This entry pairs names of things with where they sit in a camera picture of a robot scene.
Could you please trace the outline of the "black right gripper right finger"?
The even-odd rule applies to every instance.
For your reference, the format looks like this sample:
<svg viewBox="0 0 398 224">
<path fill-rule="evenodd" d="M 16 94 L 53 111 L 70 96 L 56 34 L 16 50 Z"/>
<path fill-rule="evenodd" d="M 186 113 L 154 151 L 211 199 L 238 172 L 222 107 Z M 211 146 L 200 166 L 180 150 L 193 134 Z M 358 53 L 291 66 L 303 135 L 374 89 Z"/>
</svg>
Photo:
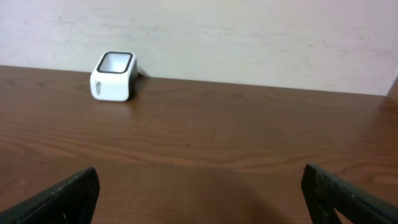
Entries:
<svg viewBox="0 0 398 224">
<path fill-rule="evenodd" d="M 315 164 L 307 164 L 301 189 L 313 223 L 397 223 L 397 207 L 338 178 Z"/>
</svg>

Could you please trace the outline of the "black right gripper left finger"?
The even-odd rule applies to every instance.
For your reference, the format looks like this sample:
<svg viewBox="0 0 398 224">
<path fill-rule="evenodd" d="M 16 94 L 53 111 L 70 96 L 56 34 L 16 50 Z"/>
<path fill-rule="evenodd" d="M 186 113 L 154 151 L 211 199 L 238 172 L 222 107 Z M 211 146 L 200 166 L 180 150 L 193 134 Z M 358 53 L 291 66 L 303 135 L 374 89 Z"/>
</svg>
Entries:
<svg viewBox="0 0 398 224">
<path fill-rule="evenodd" d="M 91 223 L 100 192 L 95 168 L 83 169 L 1 212 L 1 223 Z"/>
</svg>

